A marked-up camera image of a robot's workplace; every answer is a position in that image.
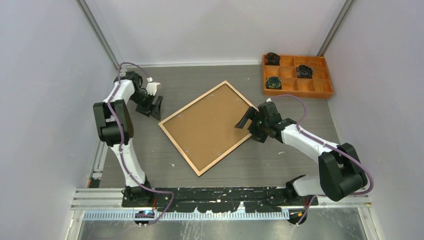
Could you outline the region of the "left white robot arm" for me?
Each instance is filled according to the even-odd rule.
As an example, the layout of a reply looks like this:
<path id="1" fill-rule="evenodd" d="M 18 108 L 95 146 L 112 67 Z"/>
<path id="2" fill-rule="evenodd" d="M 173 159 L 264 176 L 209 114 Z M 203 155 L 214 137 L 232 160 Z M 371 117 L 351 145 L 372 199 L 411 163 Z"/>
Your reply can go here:
<path id="1" fill-rule="evenodd" d="M 114 152 L 124 174 L 124 199 L 148 207 L 153 202 L 154 191 L 135 153 L 134 126 L 127 103 L 133 101 L 136 112 L 160 120 L 163 97 L 157 96 L 159 82 L 149 77 L 146 87 L 142 84 L 143 78 L 135 71 L 117 77 L 108 97 L 93 104 L 93 114 L 100 141 Z"/>

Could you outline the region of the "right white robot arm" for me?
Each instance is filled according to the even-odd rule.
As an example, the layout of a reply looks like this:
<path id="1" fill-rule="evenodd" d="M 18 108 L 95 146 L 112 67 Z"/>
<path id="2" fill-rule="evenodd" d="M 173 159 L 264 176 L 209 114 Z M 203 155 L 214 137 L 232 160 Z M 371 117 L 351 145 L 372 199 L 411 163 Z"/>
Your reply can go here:
<path id="1" fill-rule="evenodd" d="M 296 121 L 283 119 L 272 101 L 249 107 L 235 125 L 242 129 L 248 121 L 251 137 L 264 143 L 268 137 L 292 146 L 317 163 L 318 175 L 300 175 L 285 184 L 283 195 L 291 205 L 299 205 L 306 196 L 326 196 L 334 202 L 358 194 L 370 186 L 370 177 L 360 166 L 355 148 L 349 143 L 336 144 L 306 131 Z"/>

